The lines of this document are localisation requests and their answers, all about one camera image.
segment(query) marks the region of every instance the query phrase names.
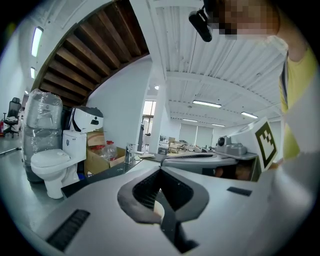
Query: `plastic-wrapped object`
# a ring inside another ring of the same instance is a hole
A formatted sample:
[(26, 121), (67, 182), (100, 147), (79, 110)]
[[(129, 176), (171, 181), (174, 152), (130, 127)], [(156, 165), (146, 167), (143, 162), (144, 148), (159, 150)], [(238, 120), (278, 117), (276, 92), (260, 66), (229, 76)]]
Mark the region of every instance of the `plastic-wrapped object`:
[(62, 109), (58, 96), (35, 89), (26, 104), (24, 124), (34, 129), (61, 129)]
[(26, 103), (23, 120), (22, 155), (27, 179), (43, 180), (33, 173), (31, 157), (38, 152), (62, 148), (61, 99), (49, 92), (33, 90)]

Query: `cardboard box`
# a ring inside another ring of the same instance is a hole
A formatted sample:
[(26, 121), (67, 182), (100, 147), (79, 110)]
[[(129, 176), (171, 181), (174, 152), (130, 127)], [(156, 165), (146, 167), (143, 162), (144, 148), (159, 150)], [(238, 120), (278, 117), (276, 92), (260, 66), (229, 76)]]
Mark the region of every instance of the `cardboard box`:
[(93, 175), (96, 175), (111, 167), (123, 163), (125, 161), (126, 150), (121, 147), (117, 147), (116, 152), (117, 159), (109, 162), (87, 147), (86, 160), (84, 160), (84, 174), (88, 176), (88, 172), (90, 172)]
[(105, 135), (103, 131), (91, 131), (86, 134), (86, 143), (89, 147), (105, 145)]

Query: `yellow shirt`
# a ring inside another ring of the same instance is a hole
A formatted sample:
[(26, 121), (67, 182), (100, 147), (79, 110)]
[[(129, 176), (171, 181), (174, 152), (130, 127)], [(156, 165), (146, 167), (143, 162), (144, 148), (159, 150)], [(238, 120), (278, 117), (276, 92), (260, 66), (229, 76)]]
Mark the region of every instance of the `yellow shirt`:
[[(282, 112), (286, 113), (295, 102), (300, 99), (306, 88), (309, 86), (312, 78), (316, 73), (318, 66), (317, 59), (312, 52), (311, 48), (308, 47), (303, 58), (299, 62), (294, 62), (288, 57), (288, 85), (287, 85), (287, 102), (286, 104), (282, 86), (280, 87), (280, 99)], [(283, 140), (283, 159), (289, 159), (297, 156), (300, 149), (297, 141), (292, 134), (290, 127), (285, 124), (284, 127), (284, 140)]]

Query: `floor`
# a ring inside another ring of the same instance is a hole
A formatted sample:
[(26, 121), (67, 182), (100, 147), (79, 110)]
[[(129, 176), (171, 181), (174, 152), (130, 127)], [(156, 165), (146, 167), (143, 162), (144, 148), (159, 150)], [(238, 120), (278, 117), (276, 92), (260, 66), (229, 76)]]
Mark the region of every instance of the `floor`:
[[(0, 137), (0, 153), (21, 147), (21, 139), (22, 134)], [(63, 201), (48, 197), (44, 183), (32, 184), (27, 180), (21, 150), (0, 156), (0, 195), (13, 220), (33, 231)]]

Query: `toilet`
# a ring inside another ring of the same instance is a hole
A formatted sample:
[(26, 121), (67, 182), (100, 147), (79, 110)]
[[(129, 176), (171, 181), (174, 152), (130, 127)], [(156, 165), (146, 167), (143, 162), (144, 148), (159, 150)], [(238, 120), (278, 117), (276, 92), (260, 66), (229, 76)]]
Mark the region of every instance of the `toilet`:
[(86, 133), (64, 130), (62, 150), (45, 150), (31, 157), (31, 169), (44, 180), (49, 197), (62, 198), (61, 188), (79, 181), (77, 166), (86, 159), (86, 143)]

